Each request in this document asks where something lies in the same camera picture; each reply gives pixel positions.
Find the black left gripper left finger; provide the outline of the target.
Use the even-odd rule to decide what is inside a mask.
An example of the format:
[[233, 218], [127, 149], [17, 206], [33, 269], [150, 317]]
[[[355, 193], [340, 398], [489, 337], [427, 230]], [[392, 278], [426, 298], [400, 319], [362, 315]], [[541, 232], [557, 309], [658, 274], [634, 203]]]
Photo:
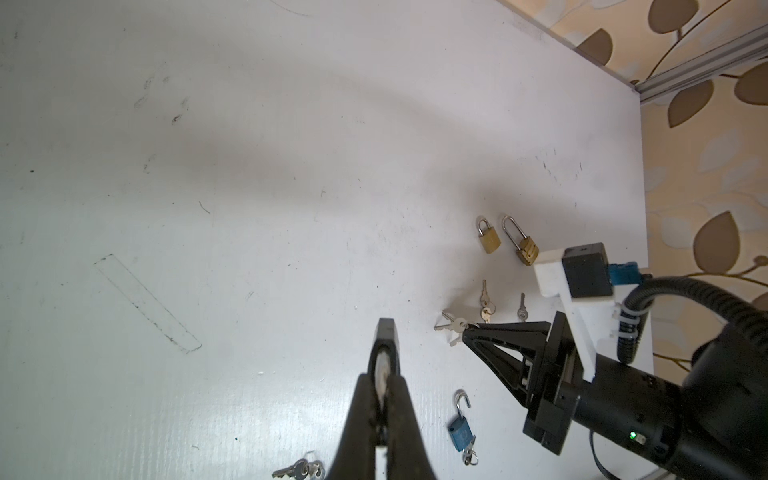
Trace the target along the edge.
[[374, 479], [380, 404], [370, 375], [358, 377], [327, 479]]

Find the black padlock with keys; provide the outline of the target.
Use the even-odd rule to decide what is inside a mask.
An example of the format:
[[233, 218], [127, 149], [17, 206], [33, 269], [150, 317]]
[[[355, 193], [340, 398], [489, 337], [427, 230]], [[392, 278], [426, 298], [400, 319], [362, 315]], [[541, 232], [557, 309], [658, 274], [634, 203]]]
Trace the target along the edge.
[[380, 318], [369, 357], [368, 375], [372, 379], [381, 411], [385, 409], [389, 378], [400, 374], [398, 345], [395, 320]]

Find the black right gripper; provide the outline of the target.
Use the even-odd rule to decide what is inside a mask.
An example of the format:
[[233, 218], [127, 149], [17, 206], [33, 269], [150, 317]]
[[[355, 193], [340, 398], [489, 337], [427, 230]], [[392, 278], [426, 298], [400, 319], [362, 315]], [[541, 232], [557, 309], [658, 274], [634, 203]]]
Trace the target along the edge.
[[566, 315], [553, 323], [469, 326], [462, 342], [528, 410], [523, 432], [560, 455], [575, 413], [583, 367]]

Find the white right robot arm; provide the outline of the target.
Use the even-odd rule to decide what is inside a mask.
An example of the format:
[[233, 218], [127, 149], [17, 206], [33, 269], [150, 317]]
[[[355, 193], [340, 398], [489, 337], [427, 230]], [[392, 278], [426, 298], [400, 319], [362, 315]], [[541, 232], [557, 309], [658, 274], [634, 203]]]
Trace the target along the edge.
[[471, 326], [462, 341], [527, 409], [524, 434], [554, 454], [578, 423], [684, 479], [767, 476], [767, 367], [732, 328], [682, 385], [603, 355], [585, 379], [562, 312]]

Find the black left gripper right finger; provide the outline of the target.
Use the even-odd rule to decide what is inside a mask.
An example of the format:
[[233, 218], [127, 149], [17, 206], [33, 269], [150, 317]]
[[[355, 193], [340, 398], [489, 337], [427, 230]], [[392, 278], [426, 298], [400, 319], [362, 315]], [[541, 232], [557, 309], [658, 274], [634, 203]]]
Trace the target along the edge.
[[385, 394], [387, 479], [436, 479], [421, 437], [407, 383], [390, 376]]

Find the brass padlock with key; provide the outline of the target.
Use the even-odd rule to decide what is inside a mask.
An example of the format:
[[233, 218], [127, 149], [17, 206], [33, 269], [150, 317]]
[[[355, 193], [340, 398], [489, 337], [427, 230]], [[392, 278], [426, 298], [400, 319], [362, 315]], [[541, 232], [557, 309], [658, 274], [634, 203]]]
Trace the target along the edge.
[[535, 241], [524, 232], [517, 221], [510, 215], [505, 215], [502, 218], [501, 226], [505, 235], [515, 247], [515, 252], [520, 261], [526, 266], [532, 266], [540, 253]]

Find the small brass padlock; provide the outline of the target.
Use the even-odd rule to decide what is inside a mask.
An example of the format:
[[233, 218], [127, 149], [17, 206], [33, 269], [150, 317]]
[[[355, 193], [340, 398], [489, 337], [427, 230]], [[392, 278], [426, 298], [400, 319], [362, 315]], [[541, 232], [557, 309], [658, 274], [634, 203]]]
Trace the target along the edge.
[[478, 238], [486, 254], [494, 253], [501, 245], [501, 240], [496, 229], [484, 216], [479, 216], [476, 221]]

